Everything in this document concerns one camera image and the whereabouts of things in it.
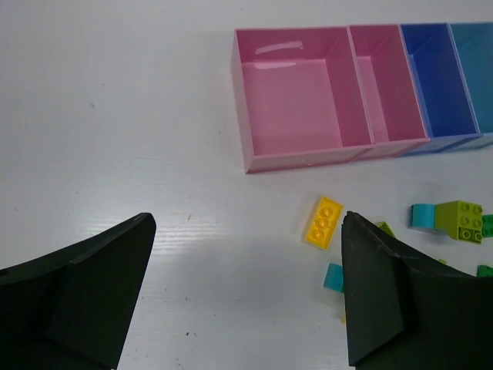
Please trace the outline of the lime square lego brick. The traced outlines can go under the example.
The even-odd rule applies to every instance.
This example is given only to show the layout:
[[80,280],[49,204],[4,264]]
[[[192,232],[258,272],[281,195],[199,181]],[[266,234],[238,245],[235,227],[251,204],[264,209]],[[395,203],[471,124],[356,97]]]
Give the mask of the lime square lego brick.
[[483,207],[462,200],[435,205],[434,228],[457,241],[481,244]]

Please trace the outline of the turquoise arch lego brick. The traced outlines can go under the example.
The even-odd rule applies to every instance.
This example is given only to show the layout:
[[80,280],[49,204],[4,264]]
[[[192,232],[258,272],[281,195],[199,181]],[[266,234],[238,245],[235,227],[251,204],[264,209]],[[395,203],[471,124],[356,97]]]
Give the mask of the turquoise arch lego brick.
[[415,203],[410,207],[409,227],[432,234],[444,234],[444,231],[436,228],[435,205],[432,203]]

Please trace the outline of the dark green square lego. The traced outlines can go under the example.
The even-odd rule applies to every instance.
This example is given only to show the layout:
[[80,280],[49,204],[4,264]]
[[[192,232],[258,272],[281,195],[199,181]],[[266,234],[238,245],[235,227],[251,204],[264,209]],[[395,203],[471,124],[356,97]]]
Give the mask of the dark green square lego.
[[480,264],[477,267],[476,276],[478,278],[489,278],[493,276],[493,267],[488,265]]

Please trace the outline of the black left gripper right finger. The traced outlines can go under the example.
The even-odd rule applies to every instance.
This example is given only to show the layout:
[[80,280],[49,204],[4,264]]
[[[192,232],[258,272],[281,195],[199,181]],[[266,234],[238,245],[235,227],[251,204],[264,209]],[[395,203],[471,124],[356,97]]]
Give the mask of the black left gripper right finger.
[[442,264],[351,211],[341,251],[351,366],[492,367],[491,277]]

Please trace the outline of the yellow curved lego brick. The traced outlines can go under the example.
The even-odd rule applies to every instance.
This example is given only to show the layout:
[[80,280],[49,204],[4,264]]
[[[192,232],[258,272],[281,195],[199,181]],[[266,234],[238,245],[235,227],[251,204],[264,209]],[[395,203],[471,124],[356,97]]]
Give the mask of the yellow curved lego brick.
[[344,206],[322,196],[315,203],[304,230],[304,241],[321,250],[327,250]]

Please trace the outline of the dark green lego plate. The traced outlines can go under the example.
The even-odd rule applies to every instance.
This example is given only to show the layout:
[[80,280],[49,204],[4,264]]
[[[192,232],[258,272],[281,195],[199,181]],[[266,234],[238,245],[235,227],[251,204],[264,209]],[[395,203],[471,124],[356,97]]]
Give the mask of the dark green lego plate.
[[481,234],[483,238],[493,237],[493,214],[482,216]]

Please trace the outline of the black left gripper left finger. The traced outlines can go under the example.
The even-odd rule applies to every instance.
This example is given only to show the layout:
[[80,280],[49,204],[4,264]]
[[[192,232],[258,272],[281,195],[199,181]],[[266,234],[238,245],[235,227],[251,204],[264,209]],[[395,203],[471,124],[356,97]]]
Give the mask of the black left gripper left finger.
[[1,270],[3,369],[115,369],[146,273],[156,222],[141,213]]

